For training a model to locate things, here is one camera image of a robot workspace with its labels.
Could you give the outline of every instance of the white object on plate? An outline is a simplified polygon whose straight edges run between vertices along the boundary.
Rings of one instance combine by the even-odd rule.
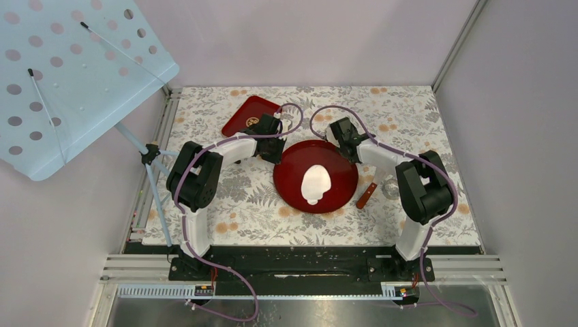
[[[323,198],[323,193],[331,188],[331,178],[327,169],[321,165],[313,165],[303,175],[301,195],[307,203],[314,206]]]

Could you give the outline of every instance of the red plate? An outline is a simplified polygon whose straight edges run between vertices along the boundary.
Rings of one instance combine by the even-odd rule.
[[[253,95],[241,105],[233,117],[231,117],[231,119],[229,119],[229,121],[223,126],[221,133],[223,133],[227,138],[233,136],[238,131],[245,129],[254,123],[258,123],[263,113],[266,112],[272,115],[275,114],[277,109],[279,109],[278,104],[274,104],[262,97]]]
[[[315,205],[301,195],[305,172],[313,165],[324,166],[331,179],[331,188]],[[357,167],[343,158],[329,142],[307,140],[283,152],[281,163],[273,169],[273,182],[279,195],[293,208],[305,213],[330,213],[344,206],[355,193]]]

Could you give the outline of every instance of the gray wall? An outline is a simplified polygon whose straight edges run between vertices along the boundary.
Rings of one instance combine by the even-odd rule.
[[[163,100],[158,91],[123,120],[142,141],[150,141]],[[0,326],[84,324],[143,169],[115,129],[45,181],[0,161]]]
[[[578,1],[490,1],[438,92],[524,326],[578,324]]]
[[[426,85],[475,0],[136,0],[187,85]]]

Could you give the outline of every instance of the floral tablecloth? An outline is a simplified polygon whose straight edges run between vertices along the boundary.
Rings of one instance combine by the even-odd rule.
[[[316,108],[339,104],[357,111],[383,142],[413,153],[437,151],[459,190],[459,207],[454,216],[436,227],[430,244],[480,244],[430,87],[187,87],[182,92],[167,149],[179,151],[188,140],[209,144],[222,139],[221,128],[251,95],[276,104],[294,102],[305,110],[305,121],[300,130],[289,135],[285,149],[315,138],[308,125]],[[314,126],[325,129],[343,116],[339,110],[325,110],[315,117]],[[284,123],[291,118],[289,112],[282,117]],[[292,123],[298,119],[295,112]],[[165,164],[171,167],[173,160],[165,158]],[[358,169],[359,186],[353,199],[335,212],[312,215],[289,207],[278,196],[273,185],[273,164],[251,158],[228,166],[221,173],[217,195],[209,207],[209,239],[218,245],[395,244],[406,219],[395,177],[388,176],[366,207],[358,210],[354,204],[371,183],[375,168],[358,165]],[[161,198],[168,194],[165,182],[166,177],[161,175]],[[180,212],[171,201],[165,202],[163,210],[172,241],[179,244]],[[154,205],[142,243],[166,244]]]

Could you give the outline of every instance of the brown knife handle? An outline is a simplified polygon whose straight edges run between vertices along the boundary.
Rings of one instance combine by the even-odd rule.
[[[365,192],[363,193],[363,195],[361,196],[361,198],[359,198],[359,200],[357,200],[357,203],[355,204],[355,206],[358,209],[363,209],[363,207],[365,206],[365,204],[367,203],[367,201],[369,200],[369,198],[371,197],[371,195],[374,193],[374,191],[377,188],[377,184],[372,183],[369,185],[369,187],[367,188],[367,190],[365,190]]]

